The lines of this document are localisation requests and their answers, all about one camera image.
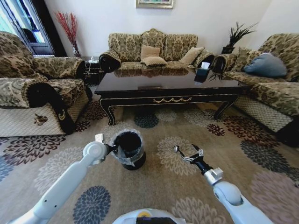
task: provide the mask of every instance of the carpet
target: carpet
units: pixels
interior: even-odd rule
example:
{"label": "carpet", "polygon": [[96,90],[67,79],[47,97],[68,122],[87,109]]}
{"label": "carpet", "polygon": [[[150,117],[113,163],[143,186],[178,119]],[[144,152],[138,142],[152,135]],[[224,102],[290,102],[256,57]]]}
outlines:
{"label": "carpet", "polygon": [[124,128],[140,131],[145,164],[129,171],[107,156],[89,168],[51,224],[111,224],[141,208],[167,210],[194,224],[232,223],[200,171],[173,153],[179,145],[186,155],[194,154],[191,143],[274,223],[299,223],[298,149],[277,142],[233,108],[215,121],[216,109],[213,104],[116,107],[117,125],[108,126],[94,96],[71,135],[1,138],[0,223],[31,209],[68,166],[82,158],[83,147],[95,134],[104,133],[109,142]]}

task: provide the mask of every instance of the picture frame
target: picture frame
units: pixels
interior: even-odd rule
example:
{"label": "picture frame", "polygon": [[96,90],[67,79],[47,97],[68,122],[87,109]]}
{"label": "picture frame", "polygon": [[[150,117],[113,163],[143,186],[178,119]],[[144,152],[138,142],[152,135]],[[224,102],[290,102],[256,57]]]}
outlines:
{"label": "picture frame", "polygon": [[173,8],[174,0],[136,0],[136,8]]}

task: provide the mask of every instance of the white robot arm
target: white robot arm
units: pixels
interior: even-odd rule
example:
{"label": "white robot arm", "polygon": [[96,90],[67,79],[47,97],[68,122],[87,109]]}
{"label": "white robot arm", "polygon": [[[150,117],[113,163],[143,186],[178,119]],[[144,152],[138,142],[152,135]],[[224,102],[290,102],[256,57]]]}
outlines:
{"label": "white robot arm", "polygon": [[81,183],[88,167],[104,161],[110,152],[109,146],[103,143],[87,144],[83,159],[71,164],[31,210],[9,224],[46,224]]}
{"label": "white robot arm", "polygon": [[216,198],[224,205],[230,213],[235,224],[272,224],[273,222],[257,207],[253,206],[234,184],[223,181],[223,171],[220,168],[213,169],[204,162],[203,150],[193,145],[197,154],[186,157],[175,146],[174,151],[179,152],[184,161],[196,165],[201,174],[213,187]]}
{"label": "white robot arm", "polygon": [[[213,169],[203,161],[202,149],[198,154],[186,157],[175,146],[175,152],[180,152],[183,160],[198,166],[202,175],[214,188],[214,194],[230,213],[235,224],[272,224],[257,207],[253,206],[239,191],[239,189],[228,182],[222,181],[223,171],[220,168]],[[55,212],[66,202],[69,196],[86,176],[90,165],[98,164],[114,147],[100,142],[91,142],[83,150],[83,159],[73,163],[57,181],[47,190],[39,202],[26,214],[17,218],[9,224],[46,224],[54,216]],[[138,224],[159,223],[157,219],[168,219],[170,224],[186,224],[182,218],[175,218],[167,211],[143,209],[130,212],[119,217],[114,224]]]}

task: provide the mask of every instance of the black coffee table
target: black coffee table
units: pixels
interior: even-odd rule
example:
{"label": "black coffee table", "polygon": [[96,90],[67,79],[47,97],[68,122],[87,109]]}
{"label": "black coffee table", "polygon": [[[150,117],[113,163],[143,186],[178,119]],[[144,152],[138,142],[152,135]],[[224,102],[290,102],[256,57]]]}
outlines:
{"label": "black coffee table", "polygon": [[223,102],[214,115],[220,119],[249,89],[236,80],[220,80],[212,72],[197,76],[185,69],[116,70],[105,75],[95,94],[101,95],[100,105],[112,126],[114,106]]}

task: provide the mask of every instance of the side table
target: side table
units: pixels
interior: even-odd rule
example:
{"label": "side table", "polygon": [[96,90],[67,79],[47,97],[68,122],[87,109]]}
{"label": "side table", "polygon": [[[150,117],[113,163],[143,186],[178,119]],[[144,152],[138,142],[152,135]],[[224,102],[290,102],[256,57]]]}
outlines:
{"label": "side table", "polygon": [[85,60],[85,80],[89,85],[98,85],[103,79],[105,72],[100,68],[99,60],[92,57],[82,57]]}

